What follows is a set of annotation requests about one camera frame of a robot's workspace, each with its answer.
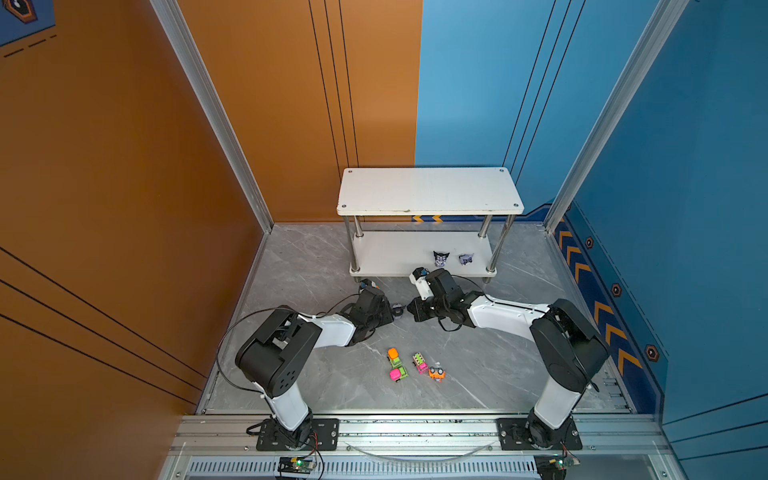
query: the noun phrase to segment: yellow chevron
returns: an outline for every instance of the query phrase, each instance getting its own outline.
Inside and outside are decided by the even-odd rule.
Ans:
[[[615,333],[616,335],[619,335],[623,339],[627,339],[627,334],[616,328],[615,326],[611,325],[610,323],[605,324],[605,342],[610,345],[611,344],[611,334]]]
[[[563,237],[573,237],[573,236],[574,234],[566,230],[563,230],[560,232],[560,250],[563,250]]]
[[[600,302],[595,302],[594,303],[594,322],[598,325],[600,324],[600,320],[598,319],[598,316],[600,315],[600,310],[603,310],[604,312],[608,312],[611,315],[614,314],[614,311],[608,305]]]
[[[643,368],[643,366],[640,364],[640,360],[634,358],[629,353],[626,353],[622,349],[619,349],[619,373],[621,376],[624,376],[624,359],[629,360],[630,362],[634,363],[635,365],[639,366],[640,368]]]
[[[568,255],[565,257],[565,262],[568,264],[568,266],[571,266],[571,253],[581,253],[581,250],[579,250],[577,247],[568,247],[565,249],[565,251],[568,252]]]
[[[592,271],[589,265],[584,265],[583,263],[576,262],[576,272],[574,273],[574,277],[576,278],[576,283],[578,283],[578,273],[580,270],[586,270],[588,272]]]

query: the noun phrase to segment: shelf top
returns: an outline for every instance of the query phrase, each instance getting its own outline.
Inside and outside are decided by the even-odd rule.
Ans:
[[[523,202],[503,167],[346,168],[339,215],[519,215]]]

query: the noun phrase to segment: lower shelf board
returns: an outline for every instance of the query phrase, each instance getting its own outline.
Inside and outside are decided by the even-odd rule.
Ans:
[[[433,252],[449,253],[445,269],[454,275],[493,277],[486,267],[491,262],[491,244],[477,232],[366,231],[353,241],[359,272],[353,276],[408,276],[420,266],[434,270]],[[461,265],[458,256],[472,253],[472,262]]]

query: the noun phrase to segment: gray marble floor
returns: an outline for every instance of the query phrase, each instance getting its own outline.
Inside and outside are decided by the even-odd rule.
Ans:
[[[492,245],[501,231],[494,224]],[[478,230],[478,223],[366,223],[369,230],[446,229]],[[266,242],[243,314],[287,304],[307,313],[331,307],[356,292],[348,274],[349,254],[343,223],[277,224]],[[547,244],[543,228],[536,223],[516,223],[505,242],[498,262],[498,275],[487,285],[493,296],[530,303],[551,303],[557,298],[575,300],[578,291],[563,260]],[[374,279],[390,303],[406,305],[416,296],[407,278]],[[468,282],[459,283],[470,290]],[[268,313],[242,322],[226,341],[220,358],[222,368],[235,383],[248,382],[234,365],[240,345]],[[453,324],[444,320],[450,329]],[[406,363],[409,377],[394,383],[389,379],[386,350],[395,347]],[[446,379],[437,383],[419,375],[406,361],[420,352],[429,365],[445,369]],[[606,364],[596,378],[603,387],[614,382]],[[536,345],[520,337],[490,329],[462,328],[446,333],[436,319],[415,323],[410,313],[376,331],[374,336],[349,348],[328,347],[312,352],[298,384],[305,401],[315,412],[344,410],[403,409],[490,409],[527,412],[536,403],[548,374]],[[207,399],[208,413],[267,412],[255,393],[227,385],[221,378]],[[626,409],[618,387],[590,390],[579,410]]]

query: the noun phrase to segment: orange toy car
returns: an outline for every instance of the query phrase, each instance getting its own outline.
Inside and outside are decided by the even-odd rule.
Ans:
[[[445,370],[441,368],[429,367],[429,378],[434,379],[436,382],[442,382],[445,378]]]

